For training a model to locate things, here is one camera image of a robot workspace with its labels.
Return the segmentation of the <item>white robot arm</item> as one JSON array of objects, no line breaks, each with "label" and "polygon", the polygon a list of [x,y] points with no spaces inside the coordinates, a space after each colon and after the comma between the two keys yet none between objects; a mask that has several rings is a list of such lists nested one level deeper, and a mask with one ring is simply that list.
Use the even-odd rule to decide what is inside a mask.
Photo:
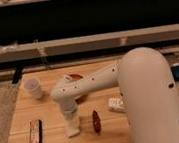
[{"label": "white robot arm", "polygon": [[134,143],[179,143],[179,95],[169,63],[157,50],[138,47],[78,81],[63,77],[50,98],[70,121],[77,116],[76,97],[115,86]]}]

